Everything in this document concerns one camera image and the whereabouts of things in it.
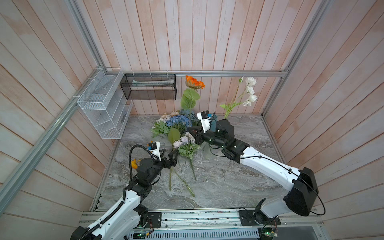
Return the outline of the pink purple mixed bouquet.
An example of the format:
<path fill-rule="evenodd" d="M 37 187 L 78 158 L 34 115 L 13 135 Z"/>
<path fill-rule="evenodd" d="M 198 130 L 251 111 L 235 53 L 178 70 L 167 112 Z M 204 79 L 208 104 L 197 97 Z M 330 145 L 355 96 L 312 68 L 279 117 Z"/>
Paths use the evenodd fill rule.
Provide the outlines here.
<path fill-rule="evenodd" d="M 173 147 L 175 149 L 178 149 L 180 155 L 188 159 L 194 175 L 194 179 L 197 180 L 194 165 L 193 165 L 193 160 L 194 160 L 194 155 L 196 151 L 199 149 L 199 145 L 188 144 L 187 134 L 188 133 L 182 136 L 179 140 L 174 141 Z"/>

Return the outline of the blue hydrangea flower stem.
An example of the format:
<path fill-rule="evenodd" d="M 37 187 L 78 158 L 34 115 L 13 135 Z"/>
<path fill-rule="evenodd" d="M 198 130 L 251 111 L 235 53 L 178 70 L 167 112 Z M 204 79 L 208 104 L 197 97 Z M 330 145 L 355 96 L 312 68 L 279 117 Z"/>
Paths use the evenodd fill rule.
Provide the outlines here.
<path fill-rule="evenodd" d="M 189 119 L 184 115 L 177 116 L 176 124 L 173 125 L 170 129 L 169 134 L 167 135 L 169 142 L 173 147 L 173 142 L 179 140 L 182 136 L 184 136 L 187 132 L 187 128 L 189 126 Z"/>

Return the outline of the orange gerbera flower stem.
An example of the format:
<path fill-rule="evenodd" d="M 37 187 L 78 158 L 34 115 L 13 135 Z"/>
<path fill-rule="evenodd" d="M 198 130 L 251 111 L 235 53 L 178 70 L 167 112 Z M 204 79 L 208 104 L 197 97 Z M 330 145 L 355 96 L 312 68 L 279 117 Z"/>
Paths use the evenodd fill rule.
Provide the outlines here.
<path fill-rule="evenodd" d="M 204 89 L 206 86 L 203 81 L 198 81 L 192 76 L 186 76 L 186 87 L 184 90 L 182 98 L 181 98 L 181 107 L 184 111 L 187 112 L 187 116 L 189 119 L 189 126 L 194 126 L 194 115 L 192 113 L 193 108 L 196 106 L 198 100 L 200 100 L 201 96 L 198 93 L 198 90 Z"/>

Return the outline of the white ranunculus flower stem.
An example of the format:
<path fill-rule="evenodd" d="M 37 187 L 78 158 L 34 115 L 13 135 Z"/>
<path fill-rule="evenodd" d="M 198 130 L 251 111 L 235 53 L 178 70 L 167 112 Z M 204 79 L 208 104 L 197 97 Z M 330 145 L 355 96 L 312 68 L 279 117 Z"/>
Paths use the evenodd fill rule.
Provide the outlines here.
<path fill-rule="evenodd" d="M 251 107 L 254 102 L 257 101 L 254 86 L 257 84 L 257 80 L 253 77 L 241 77 L 238 80 L 236 92 L 228 104 L 220 105 L 224 109 L 224 119 L 232 113 L 235 107 L 242 105 L 243 107 Z"/>

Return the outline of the clear glass vase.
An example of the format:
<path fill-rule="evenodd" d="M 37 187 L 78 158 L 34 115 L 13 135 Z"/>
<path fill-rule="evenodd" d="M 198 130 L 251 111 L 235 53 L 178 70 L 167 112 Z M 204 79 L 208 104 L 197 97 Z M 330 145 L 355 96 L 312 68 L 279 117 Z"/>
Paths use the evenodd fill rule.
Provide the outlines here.
<path fill-rule="evenodd" d="M 211 148 L 208 143 L 202 144 L 202 156 L 205 160 L 212 160 L 215 156 L 211 153 Z"/>

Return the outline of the yellow poppy flower stem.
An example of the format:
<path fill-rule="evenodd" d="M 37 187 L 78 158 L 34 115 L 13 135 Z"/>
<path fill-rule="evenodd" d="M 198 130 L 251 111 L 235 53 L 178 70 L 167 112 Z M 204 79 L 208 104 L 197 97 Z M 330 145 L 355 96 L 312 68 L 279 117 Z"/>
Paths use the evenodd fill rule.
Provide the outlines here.
<path fill-rule="evenodd" d="M 142 160 L 139 159 L 138 161 L 136 159 L 134 159 L 133 161 L 131 161 L 131 165 L 133 167 L 133 169 L 135 170 L 138 170 L 138 167 L 140 166 L 140 162 Z M 185 185 L 185 187 L 187 188 L 187 190 L 189 191 L 189 193 L 191 194 L 192 197 L 195 197 L 195 193 L 193 192 L 192 188 L 189 186 L 189 184 L 183 179 L 181 178 L 181 176 L 176 172 L 176 170 L 174 168 L 170 168 L 170 174 L 169 174 L 169 191 L 172 190 L 172 175 L 175 174 L 179 179 L 180 181 Z"/>

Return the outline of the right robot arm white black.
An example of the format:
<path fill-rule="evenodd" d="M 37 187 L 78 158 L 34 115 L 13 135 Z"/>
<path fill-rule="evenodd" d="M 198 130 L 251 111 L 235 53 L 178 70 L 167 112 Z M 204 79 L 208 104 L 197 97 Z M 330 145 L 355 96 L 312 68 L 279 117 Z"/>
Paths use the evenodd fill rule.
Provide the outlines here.
<path fill-rule="evenodd" d="M 258 203 L 254 210 L 254 218 L 258 224 L 270 224 L 279 215 L 289 212 L 302 217 L 310 215 L 319 194 L 312 170 L 299 170 L 282 164 L 260 153 L 248 143 L 236 139 L 234 127 L 227 119 L 218 121 L 215 131 L 211 130 L 210 119 L 202 119 L 199 126 L 190 127 L 187 131 L 195 138 L 196 144 L 206 142 L 221 148 L 224 157 L 255 169 L 287 190 L 286 195 L 262 199 Z"/>

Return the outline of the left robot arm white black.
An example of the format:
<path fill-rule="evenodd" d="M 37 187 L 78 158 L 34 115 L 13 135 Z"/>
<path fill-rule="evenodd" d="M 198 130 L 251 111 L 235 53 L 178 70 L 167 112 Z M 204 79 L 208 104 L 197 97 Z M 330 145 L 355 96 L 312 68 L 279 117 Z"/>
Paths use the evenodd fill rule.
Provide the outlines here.
<path fill-rule="evenodd" d="M 140 162 L 136 175 L 133 175 L 132 163 L 129 163 L 130 182 L 123 188 L 120 200 L 88 227 L 78 227 L 71 235 L 72 240 L 122 240 L 132 229 L 146 225 L 148 208 L 142 202 L 157 183 L 156 177 L 161 176 L 164 168 L 176 166 L 179 155 L 178 150 L 173 150 L 166 158 L 166 149 L 160 149 L 158 144 L 159 142 L 149 143 L 148 147 L 132 146 L 129 161 L 136 148 L 145 150 L 149 157 Z"/>

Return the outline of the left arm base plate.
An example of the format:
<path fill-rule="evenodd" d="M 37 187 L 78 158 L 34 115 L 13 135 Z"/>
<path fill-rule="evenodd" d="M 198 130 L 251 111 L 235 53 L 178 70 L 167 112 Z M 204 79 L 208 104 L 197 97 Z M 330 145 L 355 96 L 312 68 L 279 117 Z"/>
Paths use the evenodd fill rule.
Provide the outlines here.
<path fill-rule="evenodd" d="M 149 212 L 140 215 L 140 221 L 137 225 L 138 229 L 158 229 L 162 223 L 162 212 Z"/>

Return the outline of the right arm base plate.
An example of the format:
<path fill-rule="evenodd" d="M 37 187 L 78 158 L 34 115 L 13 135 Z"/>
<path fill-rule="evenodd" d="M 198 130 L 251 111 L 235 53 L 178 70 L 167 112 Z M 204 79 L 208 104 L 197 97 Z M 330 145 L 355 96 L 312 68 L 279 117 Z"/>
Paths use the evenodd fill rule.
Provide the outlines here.
<path fill-rule="evenodd" d="M 247 210 L 239 208 L 238 210 L 242 226 L 278 226 L 281 225 L 279 217 L 268 218 L 261 211 Z"/>

